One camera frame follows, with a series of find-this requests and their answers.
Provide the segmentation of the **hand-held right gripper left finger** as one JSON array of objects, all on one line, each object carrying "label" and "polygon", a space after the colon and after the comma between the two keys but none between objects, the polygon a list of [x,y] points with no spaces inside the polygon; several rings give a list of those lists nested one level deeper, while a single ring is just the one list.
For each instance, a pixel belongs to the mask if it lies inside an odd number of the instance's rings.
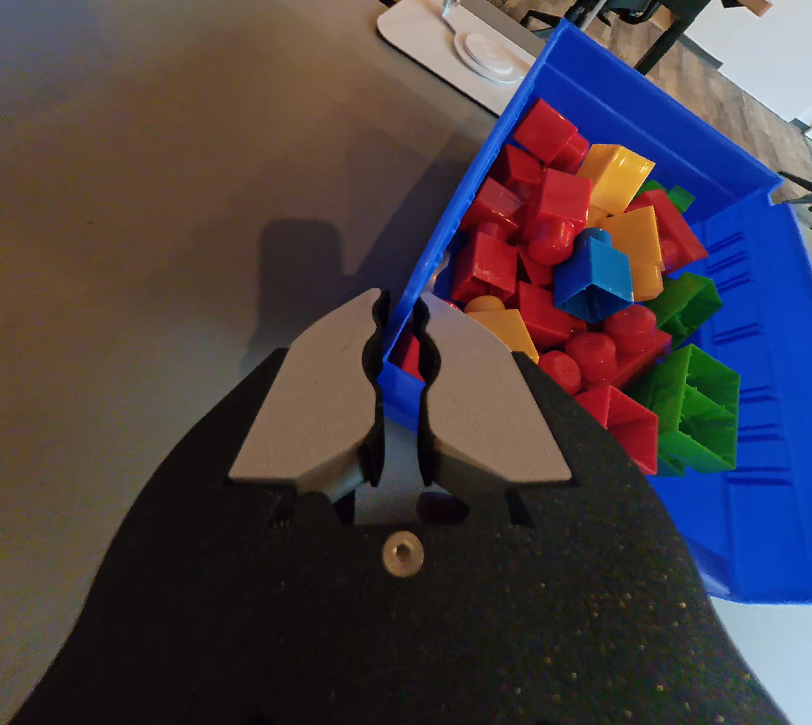
[{"label": "hand-held right gripper left finger", "polygon": [[230,482],[330,500],[363,484],[379,486],[387,319],[388,292],[369,289],[295,339],[230,467]]}]

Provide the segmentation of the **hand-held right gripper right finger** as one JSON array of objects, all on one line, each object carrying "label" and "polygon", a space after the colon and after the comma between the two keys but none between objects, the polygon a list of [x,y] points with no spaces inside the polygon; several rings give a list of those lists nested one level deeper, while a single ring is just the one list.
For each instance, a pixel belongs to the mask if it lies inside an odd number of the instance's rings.
[{"label": "hand-held right gripper right finger", "polygon": [[417,457],[426,486],[482,495],[564,485],[572,472],[520,369],[541,374],[484,325],[431,293],[417,301],[424,379]]}]

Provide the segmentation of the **pile of mixed mega blocks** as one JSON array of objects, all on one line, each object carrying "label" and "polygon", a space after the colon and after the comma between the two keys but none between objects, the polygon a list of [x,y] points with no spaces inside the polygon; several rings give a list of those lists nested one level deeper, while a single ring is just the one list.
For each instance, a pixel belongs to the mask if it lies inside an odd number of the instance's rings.
[{"label": "pile of mixed mega blocks", "polygon": [[708,250],[694,197],[655,162],[590,143],[532,102],[482,181],[469,179],[404,295],[434,294],[527,354],[645,476],[732,472],[741,377],[692,338],[723,308],[689,270]]}]

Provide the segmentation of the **blue plastic bin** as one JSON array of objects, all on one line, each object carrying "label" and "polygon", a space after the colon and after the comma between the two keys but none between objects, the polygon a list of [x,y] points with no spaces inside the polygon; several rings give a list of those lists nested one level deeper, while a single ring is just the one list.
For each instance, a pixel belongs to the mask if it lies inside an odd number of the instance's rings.
[{"label": "blue plastic bin", "polygon": [[688,222],[723,307],[690,337],[741,376],[733,471],[650,481],[685,538],[710,595],[810,603],[811,280],[796,213],[771,202],[779,175],[643,75],[564,23],[451,195],[384,333],[389,354],[453,243],[462,215],[515,124],[538,98],[589,141],[655,162],[655,179],[695,196]]}]

